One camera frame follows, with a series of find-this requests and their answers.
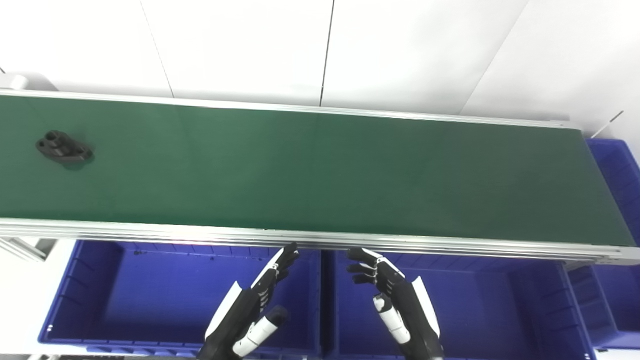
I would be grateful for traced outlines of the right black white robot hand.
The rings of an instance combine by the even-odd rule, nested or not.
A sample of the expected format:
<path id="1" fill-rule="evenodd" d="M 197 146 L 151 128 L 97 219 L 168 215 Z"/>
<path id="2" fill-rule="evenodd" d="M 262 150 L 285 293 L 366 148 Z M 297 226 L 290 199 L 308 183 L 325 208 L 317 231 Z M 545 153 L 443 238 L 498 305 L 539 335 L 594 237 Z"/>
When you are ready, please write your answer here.
<path id="1" fill-rule="evenodd" d="M 363 247 L 346 251 L 354 284 L 372 284 L 375 310 L 407 360 L 443 360 L 441 329 L 421 276 L 407 276 L 381 253 Z"/>

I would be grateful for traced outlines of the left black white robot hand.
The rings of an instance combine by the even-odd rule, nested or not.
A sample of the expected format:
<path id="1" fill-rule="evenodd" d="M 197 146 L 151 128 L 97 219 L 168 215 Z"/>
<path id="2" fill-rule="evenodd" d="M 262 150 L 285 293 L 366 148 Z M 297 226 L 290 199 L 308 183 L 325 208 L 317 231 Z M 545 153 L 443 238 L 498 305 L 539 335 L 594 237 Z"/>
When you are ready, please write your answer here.
<path id="1" fill-rule="evenodd" d="M 288 310 L 281 305 L 265 310 L 276 285 L 288 276 L 299 256 L 297 243 L 286 244 L 268 260 L 250 287 L 234 282 L 215 310 L 195 358 L 242 360 L 278 330 L 288 319 Z"/>

